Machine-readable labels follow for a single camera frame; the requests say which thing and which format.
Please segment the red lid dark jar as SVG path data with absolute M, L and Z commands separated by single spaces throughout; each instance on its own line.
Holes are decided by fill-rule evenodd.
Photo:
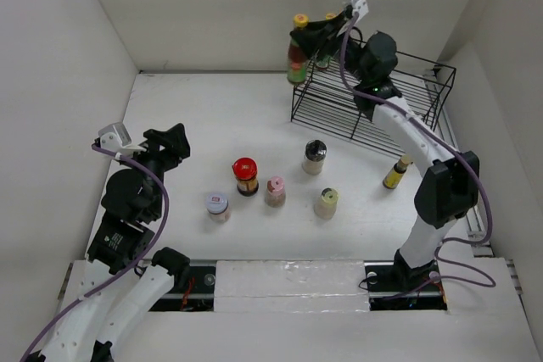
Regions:
M 241 195 L 251 197 L 258 192 L 258 167 L 253 159 L 249 157 L 237 159 L 232 165 L 232 172 Z

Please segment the black cap spice shaker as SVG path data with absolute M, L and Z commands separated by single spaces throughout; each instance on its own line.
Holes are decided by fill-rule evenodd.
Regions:
M 309 175 L 318 175 L 322 172 L 327 156 L 326 144 L 318 139 L 306 143 L 302 169 Z

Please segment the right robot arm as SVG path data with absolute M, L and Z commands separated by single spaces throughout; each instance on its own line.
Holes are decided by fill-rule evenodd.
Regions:
M 401 298 L 444 280 L 434 269 L 440 248 L 448 242 L 451 227 L 484 194 L 478 156 L 471 151 L 461 153 L 438 137 L 391 80 L 398 64 L 395 40 L 380 31 L 363 44 L 351 38 L 351 31 L 366 14 L 367 8 L 353 6 L 320 21 L 297 14 L 289 35 L 305 58 L 335 57 L 340 75 L 351 74 L 356 79 L 356 85 L 346 89 L 358 111 L 403 148 L 422 177 L 414 197 L 417 218 L 410 235 L 395 252 L 391 268 L 373 277 L 375 282 L 390 282 L 391 297 Z

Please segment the green label sauce bottle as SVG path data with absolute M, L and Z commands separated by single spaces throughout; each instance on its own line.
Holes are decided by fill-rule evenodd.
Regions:
M 328 69 L 331 60 L 330 48 L 335 37 L 334 26 L 322 24 L 319 27 L 319 31 L 319 37 L 325 38 L 325 40 L 316 55 L 315 68 L 320 71 L 325 71 Z

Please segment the red green sauce bottle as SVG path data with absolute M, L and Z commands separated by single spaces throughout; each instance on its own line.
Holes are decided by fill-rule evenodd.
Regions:
M 296 14 L 294 16 L 294 29 L 304 29 L 309 23 L 309 18 L 305 14 Z M 307 58 L 302 52 L 299 44 L 290 37 L 288 46 L 288 69 L 287 79 L 293 85 L 302 84 L 306 78 L 306 61 Z

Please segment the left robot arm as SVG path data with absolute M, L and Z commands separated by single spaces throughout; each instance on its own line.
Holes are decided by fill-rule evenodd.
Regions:
M 152 306 L 187 284 L 190 260 L 172 248 L 140 263 L 165 229 L 170 199 L 165 173 L 190 155 L 183 124 L 150 129 L 140 144 L 114 123 L 92 150 L 122 165 L 107 181 L 104 215 L 87 249 L 76 299 L 42 329 L 24 361 L 112 361 Z

